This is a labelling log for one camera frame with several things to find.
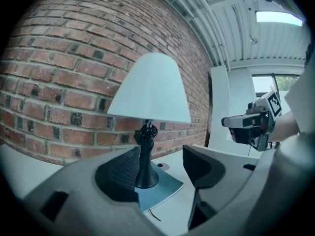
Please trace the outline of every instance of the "white lamp shade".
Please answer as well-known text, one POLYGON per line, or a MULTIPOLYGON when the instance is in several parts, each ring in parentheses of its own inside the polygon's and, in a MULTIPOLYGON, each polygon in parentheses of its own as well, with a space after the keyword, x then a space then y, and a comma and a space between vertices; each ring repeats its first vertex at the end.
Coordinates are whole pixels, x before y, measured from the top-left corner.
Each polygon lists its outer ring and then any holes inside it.
POLYGON ((141 56, 118 89, 107 113, 190 123, 185 89, 175 60, 161 53, 141 56))

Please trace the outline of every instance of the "ceiling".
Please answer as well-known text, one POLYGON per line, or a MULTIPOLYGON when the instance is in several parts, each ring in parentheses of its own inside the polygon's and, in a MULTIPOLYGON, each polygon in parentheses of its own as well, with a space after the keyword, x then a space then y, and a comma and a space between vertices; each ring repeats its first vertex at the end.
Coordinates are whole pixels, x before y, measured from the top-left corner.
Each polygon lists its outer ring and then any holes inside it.
POLYGON ((306 24, 258 23, 256 11, 280 11, 265 0, 166 0, 190 24, 213 66, 304 68, 306 24))

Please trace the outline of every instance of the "black lamp base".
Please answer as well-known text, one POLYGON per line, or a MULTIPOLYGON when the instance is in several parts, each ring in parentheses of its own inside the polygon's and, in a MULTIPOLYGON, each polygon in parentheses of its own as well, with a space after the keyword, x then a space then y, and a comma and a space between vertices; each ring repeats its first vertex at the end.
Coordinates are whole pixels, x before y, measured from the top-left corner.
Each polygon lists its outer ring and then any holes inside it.
POLYGON ((154 146, 153 137, 158 133, 150 120, 146 120, 141 130, 135 132, 135 139, 141 145, 140 151, 140 169, 136 178, 135 187, 141 189, 148 189, 158 183, 158 174, 151 166, 151 151, 154 146))

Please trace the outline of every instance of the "wall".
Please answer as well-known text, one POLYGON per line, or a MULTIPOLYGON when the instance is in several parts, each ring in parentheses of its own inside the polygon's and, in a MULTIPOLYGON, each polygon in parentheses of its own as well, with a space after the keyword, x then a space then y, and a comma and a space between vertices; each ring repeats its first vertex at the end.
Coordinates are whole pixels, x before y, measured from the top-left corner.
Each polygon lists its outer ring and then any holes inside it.
POLYGON ((26 155, 61 165, 133 147, 142 121, 106 111, 134 62, 149 52, 177 62, 192 120, 155 122, 153 157, 203 145, 210 62, 188 24, 162 0, 36 1, 2 57, 0 136, 26 155))

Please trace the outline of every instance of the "table lamp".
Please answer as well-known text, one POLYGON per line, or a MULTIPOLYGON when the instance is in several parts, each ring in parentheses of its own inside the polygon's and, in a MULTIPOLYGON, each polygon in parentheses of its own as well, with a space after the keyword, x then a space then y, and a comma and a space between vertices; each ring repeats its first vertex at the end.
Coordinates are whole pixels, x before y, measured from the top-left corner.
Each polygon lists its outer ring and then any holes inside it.
POLYGON ((108 114, 145 120, 134 135, 141 146, 135 186, 152 188, 159 181, 151 164, 153 138, 158 133, 152 121, 190 123, 185 89, 175 60, 162 53, 141 56, 119 87, 108 114))

